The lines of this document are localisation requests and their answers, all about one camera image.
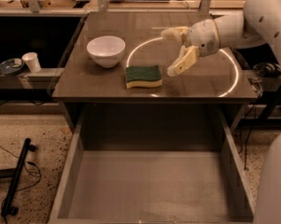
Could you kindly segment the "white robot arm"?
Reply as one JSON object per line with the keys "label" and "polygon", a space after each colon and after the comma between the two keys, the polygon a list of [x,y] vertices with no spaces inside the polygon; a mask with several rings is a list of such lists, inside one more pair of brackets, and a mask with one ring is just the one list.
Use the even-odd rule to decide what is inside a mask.
{"label": "white robot arm", "polygon": [[281,0],[246,0],[241,12],[190,27],[172,27],[162,31],[161,37],[181,45],[178,58],[167,68],[170,77],[226,47],[247,49],[267,44],[281,66]]}

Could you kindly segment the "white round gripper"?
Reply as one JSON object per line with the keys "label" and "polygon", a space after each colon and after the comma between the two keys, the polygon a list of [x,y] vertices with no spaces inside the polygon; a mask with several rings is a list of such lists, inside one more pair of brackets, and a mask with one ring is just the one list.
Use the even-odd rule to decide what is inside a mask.
{"label": "white round gripper", "polygon": [[192,67],[200,55],[208,56],[217,53],[220,48],[218,28],[214,20],[204,20],[187,26],[178,26],[165,29],[161,37],[175,41],[178,44],[188,45],[181,47],[177,59],[167,68],[167,75],[175,77]]}

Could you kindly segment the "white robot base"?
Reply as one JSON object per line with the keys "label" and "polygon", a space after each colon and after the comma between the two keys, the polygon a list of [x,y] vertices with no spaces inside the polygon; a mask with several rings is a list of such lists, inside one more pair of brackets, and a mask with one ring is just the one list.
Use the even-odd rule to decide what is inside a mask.
{"label": "white robot base", "polygon": [[270,145],[262,167],[253,224],[281,224],[281,134]]}

